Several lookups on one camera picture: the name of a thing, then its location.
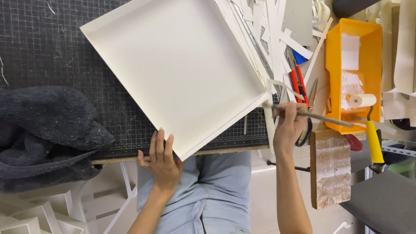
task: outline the white tray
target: white tray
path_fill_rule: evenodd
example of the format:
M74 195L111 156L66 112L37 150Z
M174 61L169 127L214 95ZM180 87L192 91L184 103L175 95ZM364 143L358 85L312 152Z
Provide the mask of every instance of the white tray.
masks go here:
M133 0L81 31L181 160L269 97L214 0Z

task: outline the paint tray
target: paint tray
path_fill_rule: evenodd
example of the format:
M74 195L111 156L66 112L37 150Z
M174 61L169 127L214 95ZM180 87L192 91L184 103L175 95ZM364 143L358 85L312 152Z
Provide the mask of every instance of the paint tray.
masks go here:
M181 160L269 97L215 0L133 0L81 31Z
M345 91L344 93L342 91L343 84L344 88L346 84L342 82L342 77L347 74L359 83L356 92L376 96L377 102L374 104L370 118L380 122L381 51L382 30L381 26L376 23L343 18L327 33L325 68L329 71L332 106L331 113L327 114L327 117L348 122L353 120L354 115L367 118L370 107L348 108L345 106L344 99L351 94L348 92L346 95ZM325 124L341 134L365 132L364 127L357 125L350 128L327 122Z

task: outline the cutting mat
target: cutting mat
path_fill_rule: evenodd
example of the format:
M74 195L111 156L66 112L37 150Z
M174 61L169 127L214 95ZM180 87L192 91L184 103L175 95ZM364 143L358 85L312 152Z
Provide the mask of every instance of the cutting mat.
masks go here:
M113 159L148 153L155 130L79 27L128 0L25 0L0 5L0 87L17 89L61 85L85 93L97 108L98 122L116 138L93 156ZM201 150L267 145L262 108L216 137Z

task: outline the paint roller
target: paint roller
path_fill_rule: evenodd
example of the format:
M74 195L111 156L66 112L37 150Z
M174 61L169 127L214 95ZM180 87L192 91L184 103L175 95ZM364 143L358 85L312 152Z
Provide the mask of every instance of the paint roller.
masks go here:
M351 108L370 107L370 111L367 114L367 121L365 125L368 144L370 146L371 162L384 163L383 154L381 153L379 137L376 132L376 127L374 126L374 122L370 119L370 115L373 111L373 105L376 104L376 102L377 98L373 94L352 95L349 98L349 105Z

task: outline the light blue jeans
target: light blue jeans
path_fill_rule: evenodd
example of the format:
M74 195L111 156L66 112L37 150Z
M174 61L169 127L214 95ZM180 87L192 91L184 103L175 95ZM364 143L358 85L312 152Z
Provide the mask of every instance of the light blue jeans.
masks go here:
M155 180L139 165L137 175L140 213ZM189 157L155 233L251 234L250 179L250 151Z

